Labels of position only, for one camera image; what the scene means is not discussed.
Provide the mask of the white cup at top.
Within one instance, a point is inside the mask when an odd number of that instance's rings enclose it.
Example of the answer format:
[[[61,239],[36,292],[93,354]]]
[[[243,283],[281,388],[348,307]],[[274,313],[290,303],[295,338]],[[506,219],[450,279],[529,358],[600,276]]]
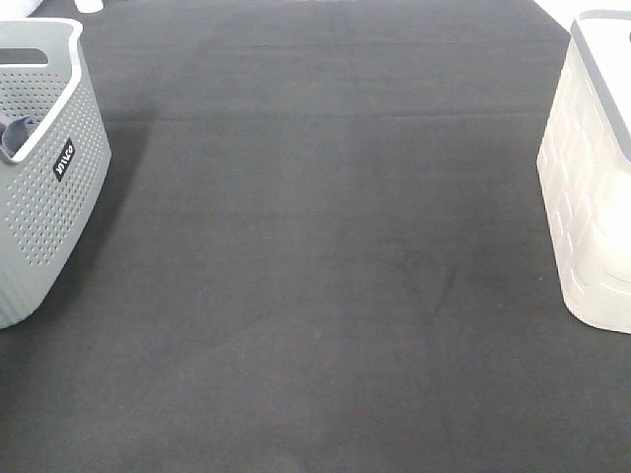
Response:
[[[94,14],[104,8],[104,0],[75,0],[77,10],[82,14]]]

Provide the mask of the cream plastic basket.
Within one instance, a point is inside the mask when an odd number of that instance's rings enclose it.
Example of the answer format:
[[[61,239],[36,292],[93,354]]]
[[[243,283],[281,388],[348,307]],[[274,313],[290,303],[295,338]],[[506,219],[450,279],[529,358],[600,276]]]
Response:
[[[628,333],[628,9],[573,20],[536,167],[566,307],[587,325]]]

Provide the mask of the grey perforated laundry basket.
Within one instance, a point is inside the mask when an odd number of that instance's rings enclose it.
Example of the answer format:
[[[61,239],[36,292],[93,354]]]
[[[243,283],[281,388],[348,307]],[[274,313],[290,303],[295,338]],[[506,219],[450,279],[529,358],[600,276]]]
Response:
[[[1,325],[41,305],[101,193],[111,150],[82,50],[81,23],[24,18],[1,23],[1,46],[44,59],[1,66],[1,115],[37,123],[21,149],[1,147]]]

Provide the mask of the grey-blue towel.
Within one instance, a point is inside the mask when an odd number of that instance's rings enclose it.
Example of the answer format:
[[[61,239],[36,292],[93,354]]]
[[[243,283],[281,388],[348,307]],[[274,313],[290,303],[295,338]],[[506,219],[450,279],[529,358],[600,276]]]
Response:
[[[14,156],[34,133],[37,123],[30,116],[1,115],[1,147]]]

